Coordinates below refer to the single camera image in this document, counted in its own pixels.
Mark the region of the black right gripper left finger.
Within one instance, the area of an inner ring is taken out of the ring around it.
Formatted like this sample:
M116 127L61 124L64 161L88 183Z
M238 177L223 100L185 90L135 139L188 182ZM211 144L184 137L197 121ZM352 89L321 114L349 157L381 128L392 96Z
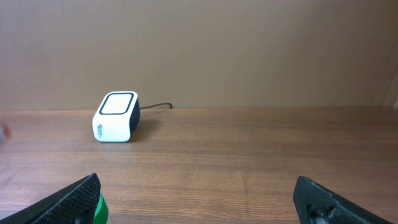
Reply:
M92 173L1 219L1 224L93 224L100 190L100 180Z

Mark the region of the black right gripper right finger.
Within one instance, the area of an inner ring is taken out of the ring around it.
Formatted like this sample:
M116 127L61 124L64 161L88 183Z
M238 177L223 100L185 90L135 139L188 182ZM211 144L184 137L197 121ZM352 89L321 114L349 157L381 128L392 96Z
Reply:
M300 223L391 224L305 176L297 179L293 201Z

